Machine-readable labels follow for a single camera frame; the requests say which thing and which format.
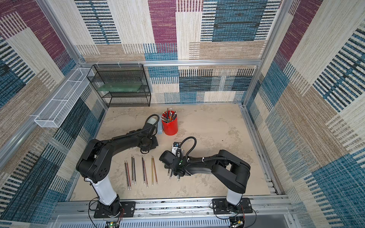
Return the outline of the red striped pencil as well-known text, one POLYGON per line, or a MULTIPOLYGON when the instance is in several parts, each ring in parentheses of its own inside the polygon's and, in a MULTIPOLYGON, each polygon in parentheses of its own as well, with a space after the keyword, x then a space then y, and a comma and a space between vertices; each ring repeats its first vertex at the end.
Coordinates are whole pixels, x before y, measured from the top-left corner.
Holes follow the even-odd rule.
POLYGON ((127 172, 127 177, 128 177, 128 189, 132 190, 132 183, 131 183, 131 177, 130 177, 128 162, 126 162, 126 172, 127 172))

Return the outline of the black striped pencil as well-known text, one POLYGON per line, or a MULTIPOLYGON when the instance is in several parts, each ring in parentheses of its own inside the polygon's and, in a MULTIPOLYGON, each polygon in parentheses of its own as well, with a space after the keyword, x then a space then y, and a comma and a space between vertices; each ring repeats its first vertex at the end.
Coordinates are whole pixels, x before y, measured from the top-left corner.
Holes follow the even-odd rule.
POLYGON ((128 177, 128 168, 127 168, 127 162, 124 161, 124 167, 125 167, 125 178, 127 183, 127 189, 130 190, 130 183, 129 183, 129 177, 128 177))
POLYGON ((131 156, 131 174, 132 174, 132 184, 135 183, 135 175, 134 175, 134 157, 131 156))

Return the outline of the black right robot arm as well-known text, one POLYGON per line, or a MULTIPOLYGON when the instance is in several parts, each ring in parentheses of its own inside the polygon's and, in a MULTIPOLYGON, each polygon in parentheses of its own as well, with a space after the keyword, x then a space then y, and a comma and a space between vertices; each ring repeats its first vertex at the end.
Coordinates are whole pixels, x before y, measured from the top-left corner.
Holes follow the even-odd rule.
POLYGON ((246 192, 251 174, 251 166, 226 150, 209 157, 179 158, 170 151, 164 151, 159 160, 175 176, 192 176, 195 174, 212 174, 227 188, 226 201, 238 205, 246 192))

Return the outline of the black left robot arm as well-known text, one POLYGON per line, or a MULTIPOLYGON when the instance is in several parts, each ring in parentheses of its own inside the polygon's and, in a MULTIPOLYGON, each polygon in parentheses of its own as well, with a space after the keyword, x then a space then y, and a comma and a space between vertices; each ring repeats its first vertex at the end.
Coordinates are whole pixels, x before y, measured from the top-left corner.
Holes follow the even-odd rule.
POLYGON ((76 170, 93 187, 98 197, 98 208, 105 216, 115 218, 122 208, 108 176, 113 156, 134 147, 140 148, 142 154, 155 149, 158 146, 155 136, 157 125, 158 120, 152 118, 141 129, 110 140, 93 139, 86 145, 76 170))

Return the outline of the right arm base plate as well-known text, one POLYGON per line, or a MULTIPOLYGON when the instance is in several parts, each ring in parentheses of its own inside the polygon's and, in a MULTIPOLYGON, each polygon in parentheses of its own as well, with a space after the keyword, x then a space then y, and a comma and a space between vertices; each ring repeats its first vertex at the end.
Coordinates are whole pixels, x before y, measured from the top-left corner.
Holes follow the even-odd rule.
POLYGON ((241 198, 237 205, 230 204, 225 198, 212 199, 210 208, 215 215, 253 213, 252 204, 249 198, 241 198))

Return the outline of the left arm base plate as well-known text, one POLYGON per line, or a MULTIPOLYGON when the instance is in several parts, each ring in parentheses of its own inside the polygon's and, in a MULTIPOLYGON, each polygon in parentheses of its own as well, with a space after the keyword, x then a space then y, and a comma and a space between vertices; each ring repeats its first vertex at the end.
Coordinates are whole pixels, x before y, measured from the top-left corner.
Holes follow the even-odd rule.
POLYGON ((114 202, 112 205, 104 205, 98 201, 96 211, 93 218, 107 219, 107 218, 132 218, 134 216, 136 207, 135 201, 120 201, 114 202))

